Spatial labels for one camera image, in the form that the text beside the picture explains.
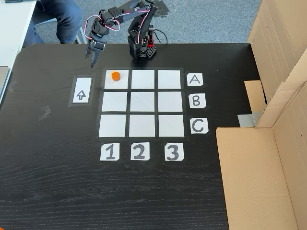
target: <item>person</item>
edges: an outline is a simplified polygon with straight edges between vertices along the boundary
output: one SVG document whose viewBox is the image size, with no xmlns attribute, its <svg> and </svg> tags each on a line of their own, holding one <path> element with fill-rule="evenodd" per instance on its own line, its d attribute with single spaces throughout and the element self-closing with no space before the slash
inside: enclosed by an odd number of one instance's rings
<svg viewBox="0 0 307 230">
<path fill-rule="evenodd" d="M 41 0 L 36 3 L 43 12 L 58 21 L 57 37 L 62 44 L 73 43 L 82 23 L 82 11 L 74 0 Z M 44 43 L 31 20 L 23 46 Z"/>
</svg>

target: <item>gray carpet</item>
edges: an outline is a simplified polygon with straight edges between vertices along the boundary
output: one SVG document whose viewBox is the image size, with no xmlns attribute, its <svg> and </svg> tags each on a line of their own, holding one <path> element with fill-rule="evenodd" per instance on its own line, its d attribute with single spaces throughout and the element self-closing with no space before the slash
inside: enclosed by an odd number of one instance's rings
<svg viewBox="0 0 307 230">
<path fill-rule="evenodd" d="M 127 0 L 76 0 L 86 18 L 101 9 L 120 6 Z M 152 24 L 167 34 L 169 43 L 244 43 L 261 0 L 163 0 L 169 12 L 159 10 Z M 111 31 L 108 43 L 126 43 L 130 23 L 118 32 Z M 37 26 L 37 31 L 47 43 L 59 43 L 56 23 Z"/>
</svg>

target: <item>arrow sign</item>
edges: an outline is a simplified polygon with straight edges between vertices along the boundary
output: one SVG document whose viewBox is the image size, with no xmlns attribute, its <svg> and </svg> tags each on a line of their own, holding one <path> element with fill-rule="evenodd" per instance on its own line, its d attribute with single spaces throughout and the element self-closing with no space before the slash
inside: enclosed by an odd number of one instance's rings
<svg viewBox="0 0 307 230">
<path fill-rule="evenodd" d="M 86 97 L 85 93 L 83 92 L 83 90 L 81 90 L 80 93 L 77 94 L 77 97 L 79 97 L 79 100 L 82 100 L 83 97 Z"/>
</svg>

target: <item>chair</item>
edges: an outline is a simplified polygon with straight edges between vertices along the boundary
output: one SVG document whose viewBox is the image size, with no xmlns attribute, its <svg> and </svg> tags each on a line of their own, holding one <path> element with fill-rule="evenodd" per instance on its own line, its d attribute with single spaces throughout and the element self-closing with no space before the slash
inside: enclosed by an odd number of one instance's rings
<svg viewBox="0 0 307 230">
<path fill-rule="evenodd" d="M 50 17 L 48 14 L 44 13 L 37 6 L 34 8 L 32 20 L 33 20 L 33 23 L 34 23 L 35 26 L 36 25 L 41 25 L 41 24 L 51 23 L 51 22 L 56 22 L 57 21 L 56 18 Z M 79 31 L 80 31 L 80 34 L 81 34 L 82 41 L 80 40 L 79 36 L 77 35 L 76 36 L 77 43 L 78 44 L 82 44 L 82 43 L 87 44 L 87 40 L 86 40 L 86 38 L 84 36 L 82 27 L 80 27 Z"/>
</svg>

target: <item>number 3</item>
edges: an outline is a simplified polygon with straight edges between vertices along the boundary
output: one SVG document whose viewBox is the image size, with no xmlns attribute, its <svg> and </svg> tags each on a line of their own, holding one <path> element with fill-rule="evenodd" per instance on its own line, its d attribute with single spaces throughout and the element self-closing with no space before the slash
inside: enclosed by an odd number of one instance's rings
<svg viewBox="0 0 307 230">
<path fill-rule="evenodd" d="M 174 154 L 174 158 L 167 157 L 167 159 L 169 161 L 176 161 L 178 159 L 178 157 L 179 157 L 179 153 L 177 153 L 178 146 L 177 145 L 170 145 L 170 146 L 167 147 L 168 150 L 171 149 L 171 148 L 174 149 L 174 151 L 172 152 L 172 154 Z"/>
<path fill-rule="evenodd" d="M 183 143 L 168 143 L 165 145 L 166 161 L 182 161 L 183 159 Z"/>
</svg>

